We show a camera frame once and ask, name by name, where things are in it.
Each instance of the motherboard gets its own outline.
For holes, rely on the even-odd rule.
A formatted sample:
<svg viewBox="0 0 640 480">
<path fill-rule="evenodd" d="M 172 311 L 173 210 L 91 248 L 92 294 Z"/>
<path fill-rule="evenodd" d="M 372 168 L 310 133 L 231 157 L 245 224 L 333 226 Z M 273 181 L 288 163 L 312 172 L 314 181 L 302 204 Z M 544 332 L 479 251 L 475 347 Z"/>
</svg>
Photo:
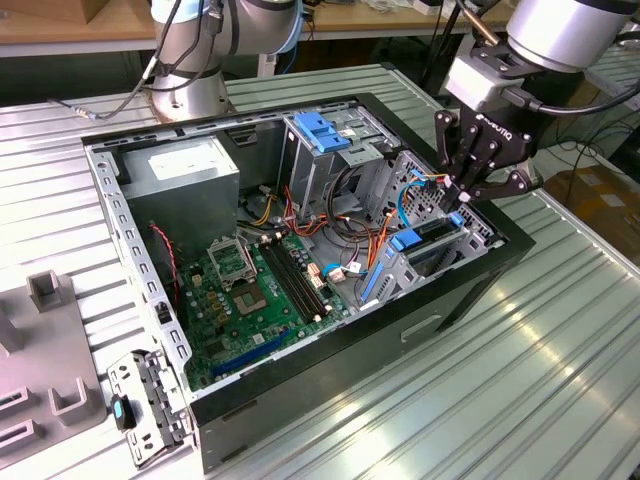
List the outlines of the motherboard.
<svg viewBox="0 0 640 480">
<path fill-rule="evenodd" d="M 180 269 L 193 351 L 186 373 L 193 390 L 349 316 L 295 234 L 267 244 L 243 242 L 214 244 L 213 252 Z M 229 283 L 234 272 L 245 273 Z"/>
</svg>

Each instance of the aluminum table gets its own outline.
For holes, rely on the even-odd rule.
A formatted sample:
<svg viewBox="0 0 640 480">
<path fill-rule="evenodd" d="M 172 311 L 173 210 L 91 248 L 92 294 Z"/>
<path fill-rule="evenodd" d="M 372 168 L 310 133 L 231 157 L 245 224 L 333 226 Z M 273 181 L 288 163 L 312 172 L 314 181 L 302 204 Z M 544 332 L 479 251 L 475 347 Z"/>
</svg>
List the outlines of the aluminum table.
<svg viewBox="0 0 640 480">
<path fill-rule="evenodd" d="M 438 105 L 381 66 L 228 88 L 241 111 L 373 92 L 434 143 Z M 107 123 L 0 109 L 0 289 L 72 276 L 105 399 L 106 368 L 149 339 L 79 138 L 155 122 L 143 97 Z M 640 462 L 640 272 L 542 192 L 497 203 L 537 245 L 463 320 L 210 478 L 627 478 Z M 185 446 L 137 472 L 109 416 L 0 479 L 198 478 L 199 462 Z"/>
</svg>

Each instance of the wooden table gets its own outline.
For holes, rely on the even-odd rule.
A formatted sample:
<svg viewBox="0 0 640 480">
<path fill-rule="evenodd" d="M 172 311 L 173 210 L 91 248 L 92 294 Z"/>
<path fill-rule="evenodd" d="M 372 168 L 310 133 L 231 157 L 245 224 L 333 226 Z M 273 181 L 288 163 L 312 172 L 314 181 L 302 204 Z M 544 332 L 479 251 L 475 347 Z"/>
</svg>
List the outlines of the wooden table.
<svg viewBox="0 0 640 480">
<path fill-rule="evenodd" d="M 512 13 L 513 8 L 507 2 L 501 2 L 483 18 L 494 29 L 504 30 Z M 454 32 L 468 32 L 469 23 L 462 15 L 460 17 Z M 380 13 L 360 2 L 355 5 L 320 4 L 315 8 L 313 37 L 315 40 L 334 40 L 429 35 L 433 33 L 437 19 L 437 15 L 423 15 L 412 8 Z M 442 18 L 440 28 L 446 21 Z M 308 35 L 303 34 L 302 40 L 306 37 Z"/>
<path fill-rule="evenodd" d="M 321 4 L 315 12 L 314 40 L 430 35 L 437 19 L 409 8 L 380 13 L 363 3 Z M 495 29 L 504 29 L 512 12 L 503 2 L 485 19 Z M 469 24 L 461 19 L 454 31 L 469 31 Z M 308 39 L 309 34 L 300 37 Z M 146 0 L 111 0 L 87 25 L 14 12 L 0 19 L 0 57 L 151 50 L 155 46 Z"/>
</svg>

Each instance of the blue latch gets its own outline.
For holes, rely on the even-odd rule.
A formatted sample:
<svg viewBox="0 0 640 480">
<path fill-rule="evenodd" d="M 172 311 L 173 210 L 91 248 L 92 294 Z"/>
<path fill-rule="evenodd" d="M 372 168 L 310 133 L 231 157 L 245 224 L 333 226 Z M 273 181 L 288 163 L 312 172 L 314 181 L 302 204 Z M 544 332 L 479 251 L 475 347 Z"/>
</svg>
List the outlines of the blue latch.
<svg viewBox="0 0 640 480">
<path fill-rule="evenodd" d="M 116 418 L 120 418 L 122 416 L 122 403 L 120 403 L 120 400 L 113 404 L 113 414 Z"/>
<path fill-rule="evenodd" d="M 464 217 L 458 212 L 450 213 L 449 218 L 456 227 L 464 227 Z"/>
<path fill-rule="evenodd" d="M 300 130 L 322 153 L 334 152 L 351 146 L 351 142 L 341 137 L 331 122 L 318 112 L 301 113 L 293 118 Z"/>
<path fill-rule="evenodd" d="M 396 233 L 391 239 L 391 244 L 396 247 L 396 250 L 401 252 L 421 241 L 422 238 L 420 238 L 420 235 L 409 228 Z"/>
</svg>

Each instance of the red cable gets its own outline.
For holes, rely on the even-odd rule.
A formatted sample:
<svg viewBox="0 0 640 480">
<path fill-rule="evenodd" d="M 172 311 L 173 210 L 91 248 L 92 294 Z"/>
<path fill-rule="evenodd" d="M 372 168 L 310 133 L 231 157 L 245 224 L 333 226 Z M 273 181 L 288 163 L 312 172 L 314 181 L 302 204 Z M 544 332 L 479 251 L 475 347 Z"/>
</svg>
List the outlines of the red cable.
<svg viewBox="0 0 640 480">
<path fill-rule="evenodd" d="M 173 287 L 176 292 L 176 308 L 178 308 L 178 269 L 176 268 L 176 257 L 173 255 L 173 247 L 171 247 L 171 242 L 169 238 L 165 235 L 165 233 L 160 230 L 160 228 L 156 225 L 149 225 L 164 241 L 164 244 L 167 246 L 167 250 L 169 250 L 169 257 L 171 257 L 171 274 L 173 275 Z"/>
</svg>

